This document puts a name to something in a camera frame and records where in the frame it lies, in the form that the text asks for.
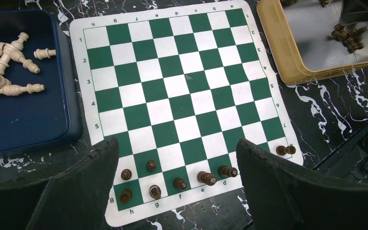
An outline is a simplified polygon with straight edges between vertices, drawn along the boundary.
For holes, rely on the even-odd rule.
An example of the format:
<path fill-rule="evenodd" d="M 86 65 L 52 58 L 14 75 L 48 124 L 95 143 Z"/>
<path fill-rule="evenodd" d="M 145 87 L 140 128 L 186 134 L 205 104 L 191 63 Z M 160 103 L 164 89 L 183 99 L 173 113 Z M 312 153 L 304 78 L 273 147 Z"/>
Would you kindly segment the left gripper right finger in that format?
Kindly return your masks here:
<path fill-rule="evenodd" d="M 236 146 L 256 230 L 368 230 L 368 184 L 317 172 L 247 139 Z"/>

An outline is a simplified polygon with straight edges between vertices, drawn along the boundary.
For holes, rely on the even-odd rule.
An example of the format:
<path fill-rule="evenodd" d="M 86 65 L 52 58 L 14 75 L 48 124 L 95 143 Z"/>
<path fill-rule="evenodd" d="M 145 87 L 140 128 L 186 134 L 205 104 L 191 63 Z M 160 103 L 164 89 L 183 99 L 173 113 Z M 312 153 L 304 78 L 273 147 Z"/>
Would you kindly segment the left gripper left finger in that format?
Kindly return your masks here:
<path fill-rule="evenodd" d="M 0 183 L 0 230 L 98 230 L 119 160 L 119 141 Z"/>

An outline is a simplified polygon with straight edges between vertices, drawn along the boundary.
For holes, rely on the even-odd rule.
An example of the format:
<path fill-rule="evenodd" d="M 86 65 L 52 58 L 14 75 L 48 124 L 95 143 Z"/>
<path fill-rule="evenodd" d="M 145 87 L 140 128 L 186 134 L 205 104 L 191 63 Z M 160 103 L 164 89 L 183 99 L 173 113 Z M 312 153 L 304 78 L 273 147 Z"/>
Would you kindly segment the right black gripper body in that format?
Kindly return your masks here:
<path fill-rule="evenodd" d="M 339 23 L 350 25 L 368 22 L 368 0 L 343 0 Z"/>

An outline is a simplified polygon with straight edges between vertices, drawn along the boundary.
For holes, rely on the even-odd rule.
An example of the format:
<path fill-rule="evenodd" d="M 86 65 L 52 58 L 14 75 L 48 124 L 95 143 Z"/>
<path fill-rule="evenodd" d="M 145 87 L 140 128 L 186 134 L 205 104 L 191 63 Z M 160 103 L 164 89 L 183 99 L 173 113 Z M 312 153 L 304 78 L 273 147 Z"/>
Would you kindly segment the brown rook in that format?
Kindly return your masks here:
<path fill-rule="evenodd" d="M 119 200 L 121 203 L 125 204 L 130 201 L 130 199 L 132 198 L 132 195 L 133 195 L 132 190 L 129 188 L 126 188 L 122 190 L 122 192 L 120 193 Z"/>
<path fill-rule="evenodd" d="M 296 151 L 297 150 L 293 145 L 289 145 L 289 146 L 280 145 L 276 147 L 276 153 L 279 156 L 285 156 L 287 154 L 293 155 L 296 153 Z"/>

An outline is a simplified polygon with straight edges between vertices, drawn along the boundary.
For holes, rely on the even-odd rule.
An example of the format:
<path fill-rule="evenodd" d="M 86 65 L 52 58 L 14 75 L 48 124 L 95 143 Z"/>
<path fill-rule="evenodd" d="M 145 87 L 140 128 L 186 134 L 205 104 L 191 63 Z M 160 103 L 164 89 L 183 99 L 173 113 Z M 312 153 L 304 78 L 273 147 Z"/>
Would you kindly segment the brown pawn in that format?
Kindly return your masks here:
<path fill-rule="evenodd" d="M 157 169 L 157 163 L 156 161 L 154 160 L 149 160 L 147 163 L 146 163 L 146 168 L 148 171 L 154 171 Z"/>
<path fill-rule="evenodd" d="M 121 171 L 120 177 L 122 180 L 125 181 L 130 180 L 132 177 L 132 171 L 130 169 L 123 169 Z"/>

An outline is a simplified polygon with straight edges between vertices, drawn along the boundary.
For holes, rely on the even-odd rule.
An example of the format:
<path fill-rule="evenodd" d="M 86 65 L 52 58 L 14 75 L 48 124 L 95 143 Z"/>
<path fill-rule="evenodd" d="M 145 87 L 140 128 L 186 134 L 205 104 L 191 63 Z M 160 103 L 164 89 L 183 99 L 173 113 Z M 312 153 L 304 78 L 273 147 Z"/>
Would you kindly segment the brown queen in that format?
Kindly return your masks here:
<path fill-rule="evenodd" d="M 218 174 L 221 177 L 236 177 L 238 175 L 238 170 L 235 167 L 221 165 L 218 168 Z"/>

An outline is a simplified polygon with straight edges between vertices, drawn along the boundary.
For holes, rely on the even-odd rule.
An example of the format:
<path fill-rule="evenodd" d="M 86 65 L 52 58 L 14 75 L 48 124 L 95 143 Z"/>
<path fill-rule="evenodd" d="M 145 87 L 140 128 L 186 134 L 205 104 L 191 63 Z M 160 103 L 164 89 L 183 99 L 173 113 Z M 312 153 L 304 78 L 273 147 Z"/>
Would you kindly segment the brown knight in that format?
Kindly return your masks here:
<path fill-rule="evenodd" d="M 155 199 L 158 200 L 161 198 L 161 189 L 158 185 L 151 185 L 149 188 L 149 194 L 150 196 Z"/>

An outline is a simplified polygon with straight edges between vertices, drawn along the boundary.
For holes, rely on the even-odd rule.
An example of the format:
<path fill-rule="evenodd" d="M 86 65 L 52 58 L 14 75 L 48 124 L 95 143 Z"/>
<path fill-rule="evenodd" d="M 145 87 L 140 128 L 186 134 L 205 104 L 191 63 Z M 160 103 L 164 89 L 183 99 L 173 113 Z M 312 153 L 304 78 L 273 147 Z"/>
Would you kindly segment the brown king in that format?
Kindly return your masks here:
<path fill-rule="evenodd" d="M 205 171 L 200 171 L 197 174 L 197 180 L 200 183 L 204 183 L 208 186 L 213 186 L 217 182 L 217 178 L 214 174 Z"/>

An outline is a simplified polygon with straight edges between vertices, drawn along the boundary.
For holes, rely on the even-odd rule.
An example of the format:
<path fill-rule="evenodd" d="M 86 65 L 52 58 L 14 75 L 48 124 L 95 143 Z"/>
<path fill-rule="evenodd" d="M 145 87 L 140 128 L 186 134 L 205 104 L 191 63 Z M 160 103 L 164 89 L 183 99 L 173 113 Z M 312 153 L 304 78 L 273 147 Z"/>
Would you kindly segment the brown bishop chess piece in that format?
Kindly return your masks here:
<path fill-rule="evenodd" d="M 188 187 L 187 181 L 183 178 L 177 177 L 173 181 L 173 186 L 178 190 L 186 190 Z"/>

